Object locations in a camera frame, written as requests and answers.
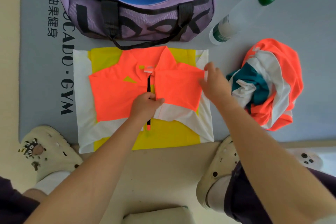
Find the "water bottle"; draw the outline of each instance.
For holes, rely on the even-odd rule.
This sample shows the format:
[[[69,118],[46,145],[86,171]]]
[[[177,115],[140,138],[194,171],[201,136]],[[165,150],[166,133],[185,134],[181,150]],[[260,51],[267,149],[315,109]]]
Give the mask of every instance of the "water bottle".
[[[248,28],[274,0],[242,0],[210,30],[210,41],[221,44]]]

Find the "orange shirt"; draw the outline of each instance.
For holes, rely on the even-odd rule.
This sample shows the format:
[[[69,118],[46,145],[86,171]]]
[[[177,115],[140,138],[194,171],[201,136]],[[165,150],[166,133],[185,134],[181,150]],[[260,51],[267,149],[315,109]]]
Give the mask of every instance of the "orange shirt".
[[[197,110],[204,71],[177,63],[168,47],[160,46],[123,51],[116,65],[89,76],[97,121],[129,117],[133,100],[147,91],[149,75],[157,98]]]

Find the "person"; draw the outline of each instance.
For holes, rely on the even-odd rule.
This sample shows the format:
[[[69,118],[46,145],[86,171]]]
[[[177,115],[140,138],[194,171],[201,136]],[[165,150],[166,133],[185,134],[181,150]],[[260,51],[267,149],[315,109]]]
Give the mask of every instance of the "person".
[[[241,223],[336,223],[336,178],[303,167],[238,105],[212,62],[205,70],[207,80],[199,83],[231,135],[197,186],[200,204]],[[149,92],[138,96],[129,118],[83,163],[54,129],[33,129],[21,152],[41,180],[23,195],[0,180],[6,183],[0,186],[0,222],[99,223],[139,131],[162,103]],[[56,168],[51,159],[66,164]]]

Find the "bag handle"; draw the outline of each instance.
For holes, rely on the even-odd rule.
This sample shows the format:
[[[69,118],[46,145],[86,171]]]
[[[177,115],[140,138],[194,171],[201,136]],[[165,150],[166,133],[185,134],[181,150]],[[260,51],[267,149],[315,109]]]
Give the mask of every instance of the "bag handle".
[[[129,46],[121,46],[116,41],[116,37],[119,35],[118,2],[103,0],[101,2],[101,11],[108,37],[113,41],[116,47],[123,51],[128,51],[134,48],[148,48],[159,44],[166,44],[175,37],[181,37],[181,35],[187,30],[187,26],[193,18],[194,6],[192,2],[179,4],[177,6],[177,24],[168,37]]]

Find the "person's left arm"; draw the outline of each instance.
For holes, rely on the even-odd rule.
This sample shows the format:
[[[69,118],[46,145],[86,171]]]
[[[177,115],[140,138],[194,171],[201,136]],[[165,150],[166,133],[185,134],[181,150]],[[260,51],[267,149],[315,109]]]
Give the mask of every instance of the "person's left arm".
[[[154,98],[150,92],[138,96],[124,124],[39,205],[25,224],[99,223],[141,128],[164,102]]]

